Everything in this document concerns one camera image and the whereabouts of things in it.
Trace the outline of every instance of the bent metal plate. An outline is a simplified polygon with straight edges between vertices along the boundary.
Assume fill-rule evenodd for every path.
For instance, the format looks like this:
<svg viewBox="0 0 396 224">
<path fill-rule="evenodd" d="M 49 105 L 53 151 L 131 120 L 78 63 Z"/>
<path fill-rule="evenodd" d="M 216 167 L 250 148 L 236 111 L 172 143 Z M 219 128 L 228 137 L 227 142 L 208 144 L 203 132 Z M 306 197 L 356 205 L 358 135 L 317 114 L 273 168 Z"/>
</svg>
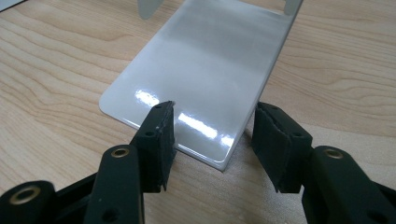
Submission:
<svg viewBox="0 0 396 224">
<path fill-rule="evenodd" d="M 100 108 L 139 128 L 175 104 L 175 147 L 221 171 L 245 130 L 302 1 L 284 13 L 187 0 L 105 91 Z"/>
</svg>

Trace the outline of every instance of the wooden table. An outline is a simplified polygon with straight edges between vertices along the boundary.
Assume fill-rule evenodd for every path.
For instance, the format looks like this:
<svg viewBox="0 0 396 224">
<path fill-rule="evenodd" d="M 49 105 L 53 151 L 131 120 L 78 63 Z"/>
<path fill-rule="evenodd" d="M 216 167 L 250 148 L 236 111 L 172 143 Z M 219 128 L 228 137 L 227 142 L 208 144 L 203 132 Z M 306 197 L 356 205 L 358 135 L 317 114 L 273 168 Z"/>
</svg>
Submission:
<svg viewBox="0 0 396 224">
<path fill-rule="evenodd" d="M 64 188 L 132 139 L 99 98 L 181 2 L 165 0 L 148 21 L 135 0 L 30 0 L 0 13 L 0 193 L 37 179 Z M 395 11 L 393 0 L 306 0 L 261 98 L 314 146 L 344 149 L 393 189 Z M 146 194 L 147 223 L 304 223 L 301 195 L 275 193 L 251 132 L 250 123 L 224 173 L 177 153 L 168 191 Z"/>
</svg>

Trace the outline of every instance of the screw hole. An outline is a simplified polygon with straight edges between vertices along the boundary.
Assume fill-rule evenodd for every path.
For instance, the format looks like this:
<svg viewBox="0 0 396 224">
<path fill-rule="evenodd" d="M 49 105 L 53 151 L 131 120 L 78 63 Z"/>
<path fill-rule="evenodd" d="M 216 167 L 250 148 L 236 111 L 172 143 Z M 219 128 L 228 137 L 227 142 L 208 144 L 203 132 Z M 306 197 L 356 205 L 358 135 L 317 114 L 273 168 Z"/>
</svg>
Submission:
<svg viewBox="0 0 396 224">
<path fill-rule="evenodd" d="M 37 186 L 29 186 L 14 193 L 9 199 L 9 203 L 19 205 L 29 203 L 40 193 L 40 188 Z"/>
<path fill-rule="evenodd" d="M 388 223 L 387 217 L 377 211 L 367 211 L 367 217 L 377 223 Z"/>
<path fill-rule="evenodd" d="M 147 137 L 154 136 L 154 132 L 146 132 L 146 136 L 147 136 Z"/>
<path fill-rule="evenodd" d="M 339 160 L 339 159 L 343 159 L 343 157 L 344 157 L 341 152 L 336 151 L 334 149 L 330 149 L 330 148 L 325 149 L 323 152 L 324 152 L 324 154 L 326 154 L 326 156 L 333 158 L 333 159 Z"/>
<path fill-rule="evenodd" d="M 117 148 L 116 150 L 111 152 L 111 156 L 114 158 L 121 158 L 128 155 L 129 149 L 128 148 Z"/>
<path fill-rule="evenodd" d="M 107 209 L 102 215 L 102 220 L 109 223 L 117 221 L 119 218 L 120 212 L 115 208 Z"/>
</svg>

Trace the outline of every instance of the aluminum sheet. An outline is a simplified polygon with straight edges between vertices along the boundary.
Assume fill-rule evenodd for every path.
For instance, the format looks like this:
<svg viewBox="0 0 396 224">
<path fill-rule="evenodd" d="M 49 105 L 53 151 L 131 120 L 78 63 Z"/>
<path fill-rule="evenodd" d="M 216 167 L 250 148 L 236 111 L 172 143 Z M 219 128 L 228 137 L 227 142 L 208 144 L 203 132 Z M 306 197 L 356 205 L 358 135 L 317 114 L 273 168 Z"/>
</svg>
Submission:
<svg viewBox="0 0 396 224">
<path fill-rule="evenodd" d="M 153 105 L 176 102 L 176 148 L 223 171 L 301 3 L 288 1 L 284 14 L 187 0 L 105 91 L 100 108 L 139 128 Z"/>
</svg>

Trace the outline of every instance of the metal plate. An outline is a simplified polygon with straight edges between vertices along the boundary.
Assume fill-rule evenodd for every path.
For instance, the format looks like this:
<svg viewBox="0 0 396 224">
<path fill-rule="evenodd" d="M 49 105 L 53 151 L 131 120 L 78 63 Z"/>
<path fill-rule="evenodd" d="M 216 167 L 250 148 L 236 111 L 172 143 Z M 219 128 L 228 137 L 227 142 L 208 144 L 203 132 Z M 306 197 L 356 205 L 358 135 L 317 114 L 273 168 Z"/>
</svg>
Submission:
<svg viewBox="0 0 396 224">
<path fill-rule="evenodd" d="M 175 101 L 176 148 L 224 170 L 301 3 L 288 1 L 286 15 L 234 0 L 187 0 L 100 108 L 139 128 L 153 105 Z"/>
</svg>

